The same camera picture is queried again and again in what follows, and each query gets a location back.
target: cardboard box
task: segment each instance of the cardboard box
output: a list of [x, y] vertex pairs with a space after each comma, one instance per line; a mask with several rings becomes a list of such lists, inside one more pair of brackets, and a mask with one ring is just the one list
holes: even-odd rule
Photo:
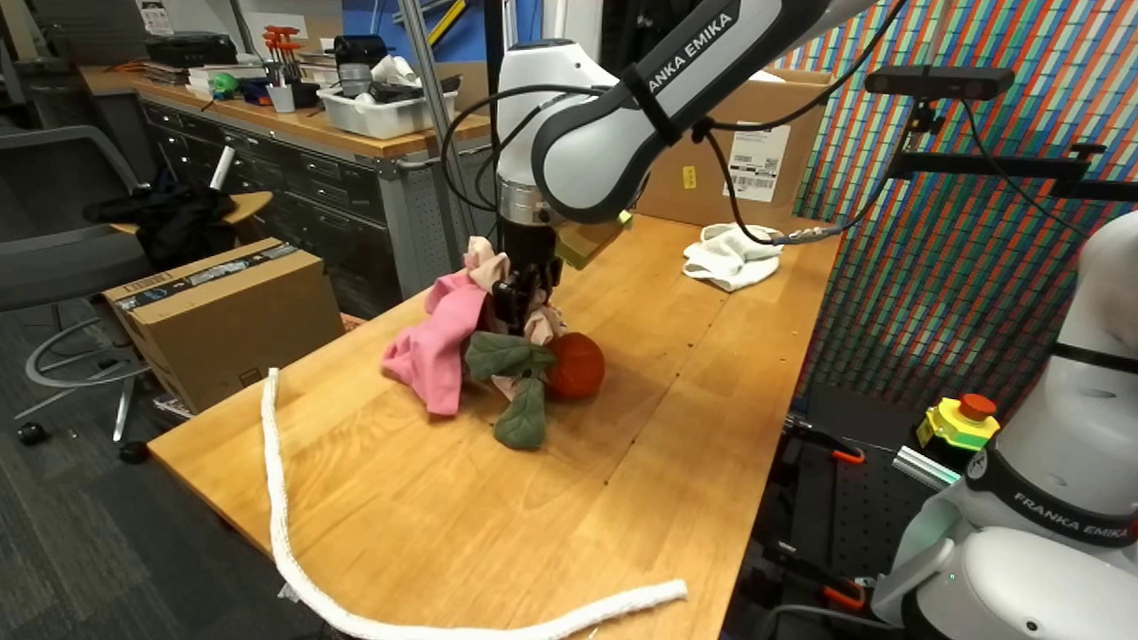
[[194, 413], [347, 334], [324, 263], [278, 236], [111, 289], [104, 297], [157, 379]]
[[[786, 85], [746, 81], [724, 98], [716, 122], [771, 122], [811, 101], [831, 73], [814, 69], [771, 69]], [[731, 156], [744, 219], [786, 227], [793, 215], [798, 191], [811, 165], [822, 107], [809, 111], [777, 132], [716, 132]], [[707, 142], [695, 144], [689, 135], [665, 150], [632, 206], [649, 215], [716, 225], [731, 219], [727, 181]]]

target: white rope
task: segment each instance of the white rope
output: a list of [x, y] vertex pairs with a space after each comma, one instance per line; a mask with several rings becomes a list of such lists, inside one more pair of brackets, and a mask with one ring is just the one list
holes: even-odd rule
[[669, 602], [686, 596], [682, 579], [669, 584], [652, 584], [639, 591], [624, 591], [603, 602], [591, 602], [564, 619], [541, 623], [541, 626], [521, 626], [521, 628], [440, 628], [440, 626], [390, 626], [379, 619], [362, 619], [349, 609], [342, 609], [335, 596], [326, 596], [307, 570], [291, 553], [290, 540], [290, 484], [285, 484], [285, 462], [283, 462], [283, 437], [278, 437], [278, 378], [283, 368], [274, 366], [264, 379], [260, 395], [260, 431], [264, 431], [264, 476], [267, 476], [267, 495], [271, 495], [271, 551], [278, 562], [278, 572], [285, 584], [297, 591], [297, 596], [315, 609], [326, 626], [349, 632], [349, 636], [368, 636], [368, 640], [559, 640], [585, 632], [591, 626], [662, 609]]

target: wooden tabletop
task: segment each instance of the wooden tabletop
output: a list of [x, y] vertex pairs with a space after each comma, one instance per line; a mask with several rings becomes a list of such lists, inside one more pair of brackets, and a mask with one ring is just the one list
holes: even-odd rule
[[[381, 378], [425, 293], [283, 372], [291, 543], [315, 584], [385, 623], [527, 626], [686, 579], [689, 596], [599, 628], [718, 636], [835, 240], [724, 293], [681, 274], [697, 227], [636, 215], [554, 290], [609, 354], [596, 402], [552, 404], [537, 455], [494, 440], [501, 399], [428, 421]], [[152, 455], [267, 547], [260, 385], [157, 437]]]
[[[399, 138], [353, 135], [353, 132], [330, 127], [324, 111], [278, 113], [274, 107], [255, 107], [246, 98], [204, 98], [187, 85], [149, 81], [139, 62], [83, 66], [83, 78], [94, 95], [139, 93], [149, 101], [164, 101], [174, 111], [243, 124], [274, 138], [307, 142], [307, 144], [322, 144], [322, 150], [358, 156], [358, 159], [399, 159], [408, 151], [425, 151], [435, 142], [432, 132], [399, 135]], [[486, 118], [469, 118], [454, 135], [479, 138], [484, 132], [486, 132]]]

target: red ball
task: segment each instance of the red ball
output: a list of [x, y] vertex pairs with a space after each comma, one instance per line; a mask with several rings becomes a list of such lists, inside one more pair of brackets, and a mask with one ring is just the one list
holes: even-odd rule
[[554, 366], [545, 372], [545, 395], [554, 402], [585, 402], [603, 392], [605, 350], [586, 334], [559, 334], [549, 342]]

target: chair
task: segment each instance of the chair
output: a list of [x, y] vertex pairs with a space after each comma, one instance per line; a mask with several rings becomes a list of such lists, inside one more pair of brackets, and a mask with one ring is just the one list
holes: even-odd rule
[[[56, 306], [68, 297], [98, 297], [104, 289], [144, 278], [149, 265], [144, 245], [108, 225], [91, 225], [83, 206], [136, 189], [133, 165], [111, 138], [91, 124], [0, 135], [0, 309]], [[66, 402], [86, 386], [123, 385], [113, 440], [125, 437], [136, 379], [145, 366], [125, 342], [104, 336], [91, 350], [66, 350], [76, 336], [91, 336], [98, 322], [118, 325], [111, 314], [60, 325], [29, 360], [29, 379], [53, 386], [51, 399], [29, 404], [13, 421]], [[100, 362], [98, 372], [66, 378], [80, 362]], [[45, 437], [38, 421], [24, 421], [24, 443]]]

